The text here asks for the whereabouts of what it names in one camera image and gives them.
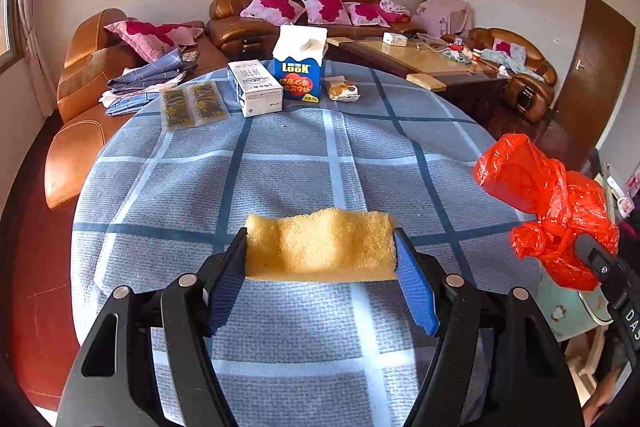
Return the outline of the pink cushion middle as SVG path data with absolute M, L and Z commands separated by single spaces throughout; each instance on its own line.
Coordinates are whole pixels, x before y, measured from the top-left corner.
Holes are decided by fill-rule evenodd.
M 302 0 L 307 22 L 311 25 L 350 26 L 345 5 L 342 0 Z

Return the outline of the blue LOOK snack box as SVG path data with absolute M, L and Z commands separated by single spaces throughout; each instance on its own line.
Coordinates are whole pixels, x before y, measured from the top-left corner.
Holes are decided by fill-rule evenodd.
M 283 98 L 319 103 L 328 30 L 316 26 L 283 25 L 272 51 L 273 77 Z

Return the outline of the mint cartoon trash bin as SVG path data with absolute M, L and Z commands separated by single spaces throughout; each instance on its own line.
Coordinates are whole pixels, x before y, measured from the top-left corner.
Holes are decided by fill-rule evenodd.
M 574 291 L 554 283 L 544 270 L 536 301 L 559 343 L 613 323 L 600 286 L 594 291 Z

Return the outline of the small snack cake packet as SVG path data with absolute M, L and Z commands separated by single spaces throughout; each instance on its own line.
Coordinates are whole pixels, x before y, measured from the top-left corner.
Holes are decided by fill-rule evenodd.
M 344 76 L 326 77 L 323 88 L 331 101 L 355 103 L 360 98 L 358 87 Z

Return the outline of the near brown leather sofa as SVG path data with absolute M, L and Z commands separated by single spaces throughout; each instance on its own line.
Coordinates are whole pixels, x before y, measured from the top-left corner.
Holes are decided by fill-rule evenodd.
M 63 206 L 79 195 L 96 156 L 132 115 L 107 116 L 99 103 L 107 81 L 126 68 L 146 64 L 105 25 L 132 18 L 120 9 L 105 9 L 84 20 L 76 29 L 58 80 L 58 113 L 62 129 L 55 135 L 44 166 L 44 197 L 49 208 Z M 195 46 L 178 49 L 198 51 L 196 66 L 186 79 L 221 69 L 228 60 L 204 34 Z

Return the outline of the dark wood coffee table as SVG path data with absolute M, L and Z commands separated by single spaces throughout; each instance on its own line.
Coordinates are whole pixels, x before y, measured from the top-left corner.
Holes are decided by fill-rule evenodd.
M 398 76 L 413 86 L 438 94 L 483 126 L 495 112 L 506 80 L 482 62 L 469 65 L 450 60 L 424 42 L 389 46 L 381 38 L 328 39 L 327 58 L 367 66 Z

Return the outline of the pink cushion on near sofa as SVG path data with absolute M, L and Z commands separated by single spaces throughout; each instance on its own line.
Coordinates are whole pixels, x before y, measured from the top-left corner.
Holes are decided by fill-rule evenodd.
M 134 49 L 143 61 L 154 63 L 174 49 L 195 46 L 204 34 L 200 26 L 163 24 L 160 26 L 128 18 L 104 26 Z

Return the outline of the brown wooden door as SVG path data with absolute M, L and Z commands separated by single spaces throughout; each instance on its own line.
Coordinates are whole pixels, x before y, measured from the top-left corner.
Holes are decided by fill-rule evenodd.
M 610 119 L 630 64 L 636 28 L 602 0 L 586 0 L 572 64 L 537 146 L 579 171 Z

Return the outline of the yellow sponge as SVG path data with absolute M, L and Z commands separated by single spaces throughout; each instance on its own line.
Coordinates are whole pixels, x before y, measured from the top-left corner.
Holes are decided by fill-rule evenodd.
M 258 281 L 352 283 L 396 277 L 396 220 L 326 208 L 282 219 L 250 215 L 245 276 Z

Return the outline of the pink cushion right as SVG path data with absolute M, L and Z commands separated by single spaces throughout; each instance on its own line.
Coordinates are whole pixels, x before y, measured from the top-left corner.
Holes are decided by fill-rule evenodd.
M 344 7 L 354 26 L 378 26 L 390 28 L 390 24 L 378 12 L 374 4 L 362 2 L 345 2 Z

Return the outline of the beige window curtain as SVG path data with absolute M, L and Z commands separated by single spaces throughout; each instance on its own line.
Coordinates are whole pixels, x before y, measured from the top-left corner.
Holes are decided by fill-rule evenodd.
M 44 60 L 35 28 L 35 0 L 16 0 L 17 28 L 21 36 L 23 56 L 38 108 L 48 118 L 56 107 L 56 89 Z

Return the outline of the white tissue box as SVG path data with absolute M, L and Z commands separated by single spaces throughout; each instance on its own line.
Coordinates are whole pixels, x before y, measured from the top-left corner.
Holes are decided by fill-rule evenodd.
M 385 31 L 382 41 L 388 46 L 402 46 L 404 48 L 408 43 L 408 38 L 404 35 L 396 34 L 396 32 Z

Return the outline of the red plastic bag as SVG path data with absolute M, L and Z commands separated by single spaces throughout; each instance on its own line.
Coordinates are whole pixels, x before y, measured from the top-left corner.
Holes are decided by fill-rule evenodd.
M 620 232 L 608 219 L 600 184 L 544 155 L 521 133 L 505 134 L 491 145 L 478 158 L 473 178 L 490 196 L 536 217 L 510 233 L 518 259 L 537 259 L 561 287 L 596 289 L 597 277 L 576 255 L 575 242 L 586 233 L 617 254 Z

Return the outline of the blue plaid tablecloth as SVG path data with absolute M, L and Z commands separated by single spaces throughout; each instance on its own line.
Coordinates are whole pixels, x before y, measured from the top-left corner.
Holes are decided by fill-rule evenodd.
M 151 103 L 107 142 L 81 190 L 70 247 L 72 310 L 85 338 L 108 295 L 160 289 L 221 253 L 250 216 L 309 216 L 296 239 L 328 241 L 337 211 L 393 217 L 420 251 L 485 291 L 534 291 L 520 260 L 518 210 L 472 169 L 491 136 L 457 107 L 404 80 L 331 62 L 354 103 L 287 101 L 245 117 L 225 72 L 209 81 L 228 116 L 168 132 Z M 206 340 L 243 426 L 399 426 L 435 349 L 394 281 L 247 280 Z

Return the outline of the clear yellow-black sachet pack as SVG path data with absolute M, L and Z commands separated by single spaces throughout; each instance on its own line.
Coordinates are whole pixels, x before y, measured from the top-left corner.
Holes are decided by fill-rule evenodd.
M 226 103 L 212 80 L 160 92 L 160 119 L 165 132 L 217 124 L 228 118 Z

